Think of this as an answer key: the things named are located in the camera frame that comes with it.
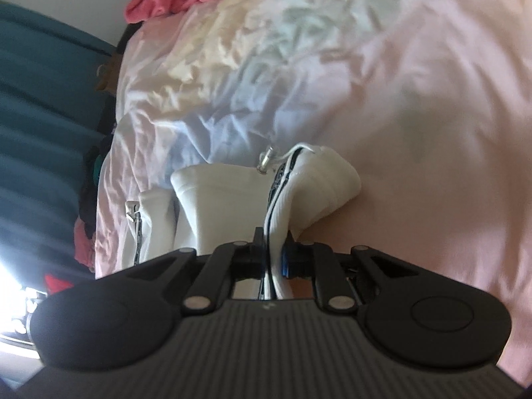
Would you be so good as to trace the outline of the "cream zip-up sweatshirt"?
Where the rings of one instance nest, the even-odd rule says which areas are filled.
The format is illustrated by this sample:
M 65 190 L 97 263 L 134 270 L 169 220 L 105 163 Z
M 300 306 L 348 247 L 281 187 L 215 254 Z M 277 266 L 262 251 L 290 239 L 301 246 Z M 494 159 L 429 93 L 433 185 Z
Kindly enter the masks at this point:
M 287 237 L 298 238 L 360 192 L 350 163 L 328 147 L 305 143 L 280 157 L 268 150 L 256 169 L 220 163 L 180 169 L 171 188 L 126 202 L 121 267 L 186 247 L 207 255 L 224 243 L 252 240 L 262 229 L 271 265 L 266 294 L 290 298 L 281 261 Z

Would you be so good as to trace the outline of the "dark clothes pile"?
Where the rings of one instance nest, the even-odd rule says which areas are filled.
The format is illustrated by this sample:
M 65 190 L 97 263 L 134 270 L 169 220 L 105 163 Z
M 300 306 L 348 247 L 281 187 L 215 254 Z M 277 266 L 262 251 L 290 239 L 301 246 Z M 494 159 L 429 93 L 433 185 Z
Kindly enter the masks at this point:
M 84 181 L 78 196 L 78 217 L 74 225 L 75 259 L 91 273 L 95 271 L 95 222 L 97 191 L 103 161 L 107 156 L 116 126 L 116 94 L 124 52 L 142 23 L 129 24 L 110 59 L 101 67 L 95 90 L 104 95 L 104 109 L 97 131 L 104 135 L 84 156 Z

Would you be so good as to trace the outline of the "red cloth on rack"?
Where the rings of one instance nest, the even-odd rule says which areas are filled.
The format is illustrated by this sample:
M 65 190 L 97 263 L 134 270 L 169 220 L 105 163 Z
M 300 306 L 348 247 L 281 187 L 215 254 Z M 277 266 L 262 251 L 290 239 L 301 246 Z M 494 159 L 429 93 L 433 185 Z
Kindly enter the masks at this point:
M 55 277 L 52 274 L 45 274 L 44 282 L 49 295 L 54 295 L 67 289 L 71 289 L 74 286 L 71 281 Z

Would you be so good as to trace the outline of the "teal curtain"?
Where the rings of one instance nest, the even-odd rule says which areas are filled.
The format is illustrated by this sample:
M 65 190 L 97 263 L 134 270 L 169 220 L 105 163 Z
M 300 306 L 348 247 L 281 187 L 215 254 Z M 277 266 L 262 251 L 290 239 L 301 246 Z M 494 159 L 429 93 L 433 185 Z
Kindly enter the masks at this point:
M 1 261 L 25 271 L 74 257 L 84 155 L 101 138 L 96 70 L 112 46 L 1 4 Z

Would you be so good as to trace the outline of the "pastel pink blue duvet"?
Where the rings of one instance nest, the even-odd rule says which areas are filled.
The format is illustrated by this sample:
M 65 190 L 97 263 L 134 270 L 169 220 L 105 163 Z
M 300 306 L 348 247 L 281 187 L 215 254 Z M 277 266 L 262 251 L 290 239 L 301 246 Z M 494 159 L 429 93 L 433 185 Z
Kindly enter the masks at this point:
M 200 163 L 330 147 L 361 193 L 314 225 L 497 296 L 531 381 L 531 0 L 214 0 L 128 42 L 98 188 L 95 274 L 125 206 Z

